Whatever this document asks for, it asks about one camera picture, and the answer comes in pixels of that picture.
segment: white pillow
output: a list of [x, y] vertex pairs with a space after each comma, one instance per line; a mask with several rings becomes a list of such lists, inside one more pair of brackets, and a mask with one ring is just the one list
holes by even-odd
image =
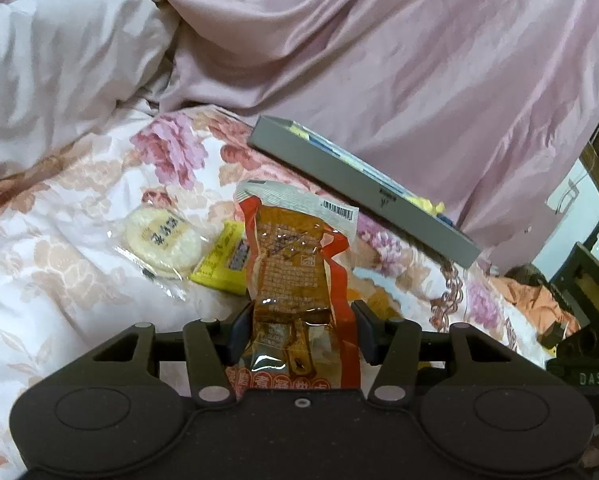
[[151, 0], [0, 4], [0, 178], [103, 124], [157, 70], [178, 21]]

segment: circular pad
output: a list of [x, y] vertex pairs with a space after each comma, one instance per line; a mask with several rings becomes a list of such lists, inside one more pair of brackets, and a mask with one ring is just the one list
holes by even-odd
[[84, 388], [66, 394], [55, 409], [57, 418], [74, 430], [103, 430], [130, 412], [128, 397], [110, 388]]
[[179, 394], [157, 379], [123, 386], [42, 381], [15, 402], [10, 430], [31, 468], [101, 475], [154, 456], [184, 419]]
[[422, 426], [460, 462], [489, 473], [548, 472], [582, 455], [593, 434], [590, 404], [565, 384], [433, 387]]
[[475, 413], [496, 430], [528, 431], [541, 426], [550, 410], [537, 394], [517, 388], [497, 388], [475, 399]]

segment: orange plastic bag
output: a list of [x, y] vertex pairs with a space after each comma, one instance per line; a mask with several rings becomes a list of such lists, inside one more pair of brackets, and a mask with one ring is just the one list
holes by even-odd
[[355, 236], [357, 208], [259, 180], [241, 182], [236, 197], [254, 301], [246, 360], [228, 370], [238, 395], [248, 387], [359, 388], [347, 273], [333, 260]]

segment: orange cloth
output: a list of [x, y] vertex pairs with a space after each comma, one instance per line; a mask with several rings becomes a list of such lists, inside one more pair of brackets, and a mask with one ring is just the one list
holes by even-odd
[[511, 278], [491, 278], [491, 283], [526, 316], [538, 334], [544, 334], [556, 321], [568, 323], [566, 336], [580, 329], [575, 316], [564, 312], [545, 286], [522, 285]]

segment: screw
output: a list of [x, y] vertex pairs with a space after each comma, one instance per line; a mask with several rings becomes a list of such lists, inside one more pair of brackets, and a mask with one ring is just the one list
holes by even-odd
[[308, 399], [295, 399], [295, 406], [298, 408], [308, 408], [311, 402]]
[[222, 402], [230, 397], [230, 391], [223, 386], [206, 386], [199, 391], [199, 399], [206, 402]]
[[375, 389], [375, 397], [384, 402], [396, 402], [406, 397], [406, 391], [401, 386], [380, 386]]

